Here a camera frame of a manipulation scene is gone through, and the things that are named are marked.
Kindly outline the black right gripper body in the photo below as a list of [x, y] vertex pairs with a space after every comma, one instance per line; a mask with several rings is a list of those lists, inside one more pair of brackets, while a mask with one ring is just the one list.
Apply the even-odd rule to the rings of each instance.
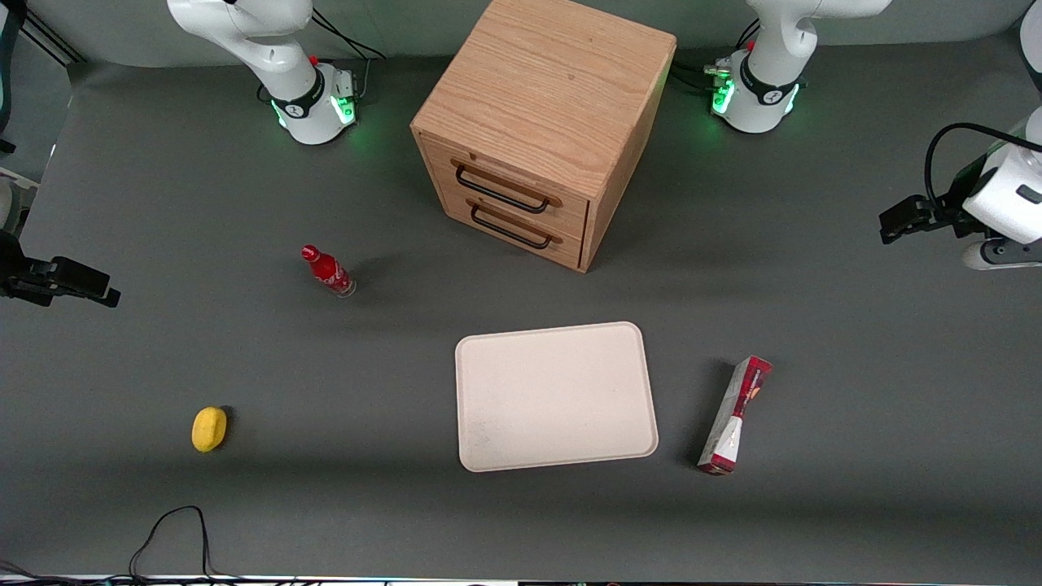
[[42, 265], [24, 257], [19, 239], [14, 234], [1, 231], [1, 289], [2, 297], [25, 300], [36, 306], [50, 306], [53, 295], [45, 274], [38, 272]]

